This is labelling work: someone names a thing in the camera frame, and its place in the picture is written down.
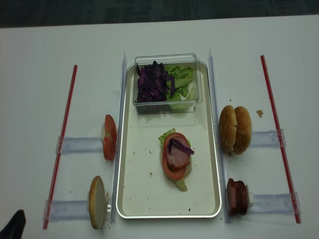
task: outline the red stick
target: red stick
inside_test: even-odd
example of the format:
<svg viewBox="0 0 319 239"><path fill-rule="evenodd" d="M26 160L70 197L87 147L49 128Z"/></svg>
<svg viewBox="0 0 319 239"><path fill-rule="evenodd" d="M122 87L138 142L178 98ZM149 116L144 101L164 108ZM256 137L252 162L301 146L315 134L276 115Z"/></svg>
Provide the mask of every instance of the red stick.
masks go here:
<svg viewBox="0 0 319 239"><path fill-rule="evenodd" d="M78 66L74 65L73 74L72 74L72 80L71 80L71 85L70 85L70 90L69 90L68 101L66 103L66 108L65 108L65 113L64 113L64 119L63 119L63 125L62 125L60 139L63 139L64 134L65 134L66 123L68 121L69 110L70 110L70 105L71 105L71 99L72 99L72 93L73 93L73 88L74 88L75 76L76 76L77 69L78 69ZM60 156L61 156L61 153L57 153L56 154L55 165L54 165L52 181L51 181L51 187L50 187L50 193L49 193L49 199L48 199L48 204L46 205L46 215L45 215L45 219L44 219L44 223L43 223L43 229L44 230L47 229L48 223L49 223L50 208L51 208L51 203L52 203L52 199L53 199L53 192L54 192L55 180L56 180L56 175L57 175L57 172L58 172L58 167L59 167L59 162L60 162Z"/></svg>
<svg viewBox="0 0 319 239"><path fill-rule="evenodd" d="M261 59L261 64L263 65L266 85L267 85L267 89L268 89L271 108L273 110L276 129L279 132L281 128L279 125L279 119L278 119L278 115L277 115L277 111L276 111L273 91L272 91L271 85L270 85L270 80L269 80L269 75L268 75L268 71L267 71L265 57L262 55L262 56L260 56L260 59ZM280 134L278 135L278 140L279 140L280 144L282 144L283 140L282 140L282 136ZM291 194L291 200L293 202L293 206L294 206L294 210L295 210L296 223L301 223L300 213L299 213L299 209L297 206L297 201L295 199L295 191L294 191L293 181L291 179L290 170L289 170L289 166L288 166L286 149L284 147L280 147L280 150L281 150L281 155L282 155L283 161L284 161L284 167L285 167L285 171L286 171L286 177L287 177L287 181L288 181L289 191Z"/></svg>

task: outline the red cabbage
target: red cabbage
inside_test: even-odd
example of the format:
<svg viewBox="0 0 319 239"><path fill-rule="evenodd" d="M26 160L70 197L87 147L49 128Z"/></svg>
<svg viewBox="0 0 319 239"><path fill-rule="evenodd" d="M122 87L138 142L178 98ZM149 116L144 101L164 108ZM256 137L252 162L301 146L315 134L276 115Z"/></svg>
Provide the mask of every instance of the red cabbage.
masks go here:
<svg viewBox="0 0 319 239"><path fill-rule="evenodd" d="M137 102L167 101L167 81L171 81L170 96L174 95L174 77L172 74L168 75L162 63L154 61L152 65L144 66L141 70L137 64L136 70L139 75Z"/></svg>
<svg viewBox="0 0 319 239"><path fill-rule="evenodd" d="M169 141L169 143L168 143L169 153L171 153L171 147L172 147L173 144L174 144L176 147L178 147L181 151L183 151L183 152L185 152L185 153L188 153L188 154L191 154L191 155L194 154L194 151L191 150L191 148L184 146L180 141L178 141L178 140L175 139L175 138L170 139L170 141Z"/></svg>

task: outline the white tray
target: white tray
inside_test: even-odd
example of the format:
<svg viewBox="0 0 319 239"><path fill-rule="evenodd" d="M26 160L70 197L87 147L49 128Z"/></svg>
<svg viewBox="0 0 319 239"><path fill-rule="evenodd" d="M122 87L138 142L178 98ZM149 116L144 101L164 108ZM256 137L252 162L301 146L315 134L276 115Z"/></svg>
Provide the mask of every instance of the white tray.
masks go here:
<svg viewBox="0 0 319 239"><path fill-rule="evenodd" d="M116 206L126 219L212 218L221 209L207 67L200 63L203 101L195 112L138 115L133 105L134 65L127 70L123 135ZM158 137L176 129L195 154L180 191L161 168Z"/></svg>

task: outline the whole bun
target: whole bun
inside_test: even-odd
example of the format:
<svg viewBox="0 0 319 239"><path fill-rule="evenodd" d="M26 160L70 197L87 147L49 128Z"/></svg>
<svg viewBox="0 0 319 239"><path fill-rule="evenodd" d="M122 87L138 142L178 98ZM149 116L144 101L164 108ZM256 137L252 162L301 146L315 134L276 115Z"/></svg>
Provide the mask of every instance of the whole bun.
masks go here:
<svg viewBox="0 0 319 239"><path fill-rule="evenodd" d="M234 150L237 131L237 120L234 108L226 106L219 118L220 144L224 153Z"/></svg>
<svg viewBox="0 0 319 239"><path fill-rule="evenodd" d="M239 106L235 109L237 120L236 141L234 144L234 153L242 154L246 151L251 141L251 119L248 110Z"/></svg>

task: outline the tomato slice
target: tomato slice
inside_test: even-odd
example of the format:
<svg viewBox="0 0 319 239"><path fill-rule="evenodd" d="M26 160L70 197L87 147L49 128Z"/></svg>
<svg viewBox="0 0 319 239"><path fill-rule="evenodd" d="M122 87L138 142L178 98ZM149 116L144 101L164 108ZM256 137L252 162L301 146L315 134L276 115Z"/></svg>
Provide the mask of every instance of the tomato slice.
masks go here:
<svg viewBox="0 0 319 239"><path fill-rule="evenodd" d="M106 160L114 160L116 151L117 132L114 119L110 115L105 116L105 136L103 140L103 154Z"/></svg>
<svg viewBox="0 0 319 239"><path fill-rule="evenodd" d="M168 167L167 158L166 158L166 150L167 150L167 147L168 147L168 143L169 143L170 139L174 138L174 137L181 137L181 138L187 140L185 138L185 136L183 134L181 134L181 133L171 133L171 134L169 134L166 137L165 142L164 142L162 163L163 163L163 170L164 170L166 176L169 177L172 180L179 180L182 177L184 177L185 167L179 168L179 169L177 169L175 171L171 171L169 169L169 167Z"/></svg>

